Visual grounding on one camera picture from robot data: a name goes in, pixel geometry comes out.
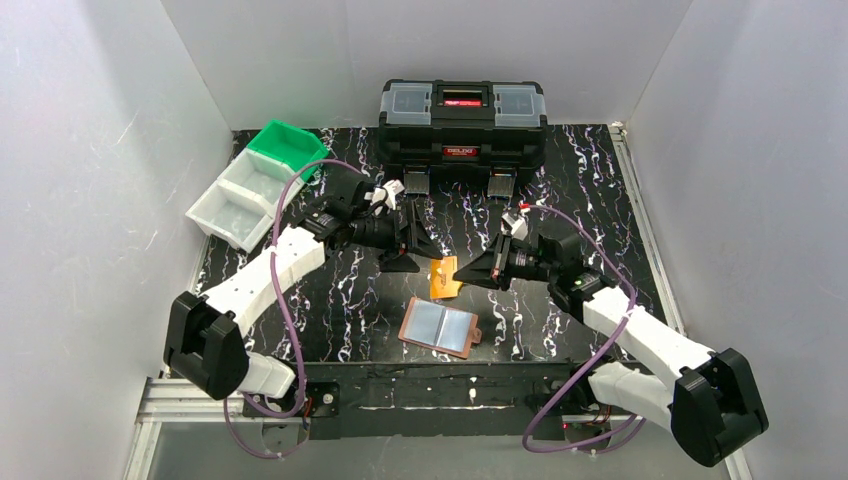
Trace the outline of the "orange credit card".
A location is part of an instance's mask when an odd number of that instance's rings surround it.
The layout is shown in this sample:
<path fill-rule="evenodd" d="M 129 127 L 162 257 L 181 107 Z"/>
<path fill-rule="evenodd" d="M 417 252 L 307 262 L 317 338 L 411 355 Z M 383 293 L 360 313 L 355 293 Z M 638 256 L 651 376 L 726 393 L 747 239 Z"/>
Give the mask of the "orange credit card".
<path fill-rule="evenodd" d="M 463 283 L 454 279 L 458 271 L 458 260 L 456 256 L 447 256 L 442 259 L 430 261 L 430 287 L 431 299 L 443 300 L 459 296 Z"/>

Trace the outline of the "pink leather card holder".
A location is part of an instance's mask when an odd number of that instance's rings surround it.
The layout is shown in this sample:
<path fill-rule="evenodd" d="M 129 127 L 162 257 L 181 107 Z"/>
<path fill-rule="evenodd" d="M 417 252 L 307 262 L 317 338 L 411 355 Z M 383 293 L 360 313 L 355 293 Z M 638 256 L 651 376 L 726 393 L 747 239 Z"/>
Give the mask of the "pink leather card holder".
<path fill-rule="evenodd" d="M 459 359 L 467 359 L 482 340 L 476 314 L 433 303 L 418 297 L 410 299 L 398 339 Z"/>

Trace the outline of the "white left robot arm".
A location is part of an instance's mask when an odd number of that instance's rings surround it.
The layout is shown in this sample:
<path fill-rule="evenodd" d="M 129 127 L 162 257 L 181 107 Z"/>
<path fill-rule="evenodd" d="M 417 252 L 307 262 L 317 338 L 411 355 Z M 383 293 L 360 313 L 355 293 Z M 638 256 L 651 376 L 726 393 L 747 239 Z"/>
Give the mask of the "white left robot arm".
<path fill-rule="evenodd" d="M 402 186 L 363 177 L 308 203 L 271 245 L 235 275 L 172 303 L 163 360 L 215 400 L 235 392 L 281 399 L 302 389 L 305 371 L 247 349 L 244 338 L 279 297 L 331 254 L 350 245 L 379 251 L 383 273 L 416 273 L 415 256 L 439 259 L 418 208 L 397 196 Z"/>

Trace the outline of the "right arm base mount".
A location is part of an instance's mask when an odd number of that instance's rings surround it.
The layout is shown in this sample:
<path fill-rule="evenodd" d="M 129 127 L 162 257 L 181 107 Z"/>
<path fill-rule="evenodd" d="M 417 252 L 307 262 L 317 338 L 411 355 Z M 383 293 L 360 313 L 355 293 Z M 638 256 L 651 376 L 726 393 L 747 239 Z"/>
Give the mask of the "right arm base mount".
<path fill-rule="evenodd" d="M 525 403 L 533 414 L 540 413 L 544 407 L 561 391 L 565 384 L 577 377 L 577 372 L 585 362 L 574 364 L 569 376 L 555 379 L 543 379 L 535 382 L 531 393 L 525 397 Z M 627 441 L 641 429 L 643 421 L 627 418 L 614 425 L 610 420 L 617 407 L 599 402 L 591 392 L 589 376 L 597 365 L 575 384 L 544 415 L 545 418 L 558 418 L 563 430 L 563 441 L 568 445 L 576 444 L 576 449 L 590 455 L 611 453 L 622 448 Z"/>

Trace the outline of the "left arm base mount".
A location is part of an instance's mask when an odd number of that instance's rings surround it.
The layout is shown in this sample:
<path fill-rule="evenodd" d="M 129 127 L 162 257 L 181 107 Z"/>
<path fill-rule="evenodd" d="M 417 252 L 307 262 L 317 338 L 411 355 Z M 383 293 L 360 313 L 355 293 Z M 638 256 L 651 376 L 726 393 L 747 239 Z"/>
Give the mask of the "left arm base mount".
<path fill-rule="evenodd" d="M 253 395 L 254 402 L 263 408 L 281 413 L 290 410 L 296 403 L 297 384 L 284 397 L 274 399 L 263 395 Z M 306 385 L 305 400 L 296 418 L 331 418 L 340 412 L 340 384 L 332 381 L 309 381 Z"/>

